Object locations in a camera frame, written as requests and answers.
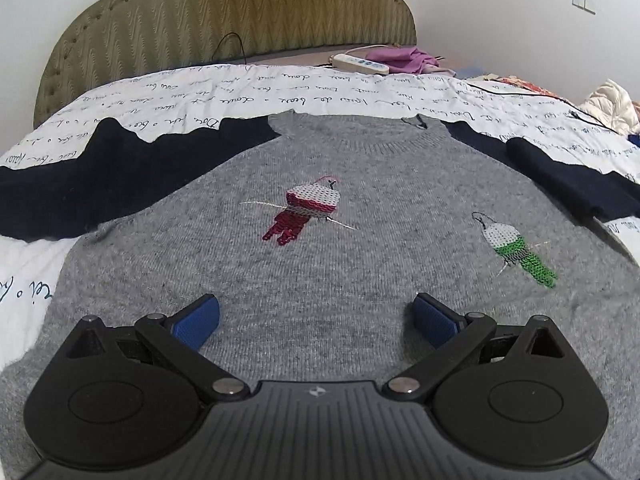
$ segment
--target purple cloth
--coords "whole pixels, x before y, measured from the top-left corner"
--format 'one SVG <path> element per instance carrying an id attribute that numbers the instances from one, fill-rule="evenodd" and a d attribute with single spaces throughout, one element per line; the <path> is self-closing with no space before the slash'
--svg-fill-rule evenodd
<path id="1" fill-rule="evenodd" d="M 439 66 L 438 61 L 416 46 L 404 48 L 378 48 L 367 54 L 367 59 L 389 66 L 389 73 L 421 74 L 427 66 Z"/>

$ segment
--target headboard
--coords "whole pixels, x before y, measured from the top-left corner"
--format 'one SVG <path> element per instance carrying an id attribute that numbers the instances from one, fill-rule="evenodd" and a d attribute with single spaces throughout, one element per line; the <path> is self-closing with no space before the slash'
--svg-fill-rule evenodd
<path id="1" fill-rule="evenodd" d="M 402 0 L 99 0 L 58 40 L 40 81 L 34 127 L 91 88 L 245 54 L 358 43 L 415 44 Z"/>

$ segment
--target white power strip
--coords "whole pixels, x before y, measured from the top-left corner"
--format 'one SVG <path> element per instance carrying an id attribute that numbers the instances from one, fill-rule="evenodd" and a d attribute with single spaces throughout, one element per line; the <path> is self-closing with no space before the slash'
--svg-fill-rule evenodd
<path id="1" fill-rule="evenodd" d="M 380 74 L 389 73 L 389 67 L 382 63 L 362 59 L 361 57 L 349 56 L 349 54 L 336 54 L 331 58 L 331 64 L 340 70 L 347 72 L 360 72 L 362 74 Z"/>

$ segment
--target light switch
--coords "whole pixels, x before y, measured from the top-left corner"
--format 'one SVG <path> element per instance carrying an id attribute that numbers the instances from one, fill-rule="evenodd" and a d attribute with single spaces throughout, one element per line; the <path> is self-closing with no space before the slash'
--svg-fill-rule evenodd
<path id="1" fill-rule="evenodd" d="M 571 0 L 571 3 L 574 4 L 574 6 L 580 7 L 581 9 L 584 9 L 584 2 L 585 0 Z"/>
<path id="2" fill-rule="evenodd" d="M 590 12 L 591 14 L 596 13 L 596 4 L 593 0 L 584 0 L 584 10 Z"/>

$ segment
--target bed sheet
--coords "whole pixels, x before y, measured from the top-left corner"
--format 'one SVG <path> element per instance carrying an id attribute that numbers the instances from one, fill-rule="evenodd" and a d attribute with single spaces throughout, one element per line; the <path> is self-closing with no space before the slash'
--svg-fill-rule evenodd
<path id="1" fill-rule="evenodd" d="M 522 95 L 491 93 L 513 91 L 503 83 L 469 85 L 438 75 L 382 77 L 327 68 L 231 64 L 185 68 L 87 92 L 9 149 L 0 157 L 0 165 L 21 169 L 76 158 L 104 117 L 116 118 L 151 142 L 162 134 L 216 128 L 224 117 L 251 118 L 286 110 L 383 118 L 419 113 L 465 121 L 476 132 L 503 142 L 524 137 L 553 160 L 603 173 L 617 171 L 640 182 L 640 148 L 577 120 L 562 101 L 524 89 L 518 90 Z M 640 220 L 617 219 L 606 227 L 640 262 Z M 26 244 L 0 237 L 0 370 L 34 344 L 75 241 Z"/>

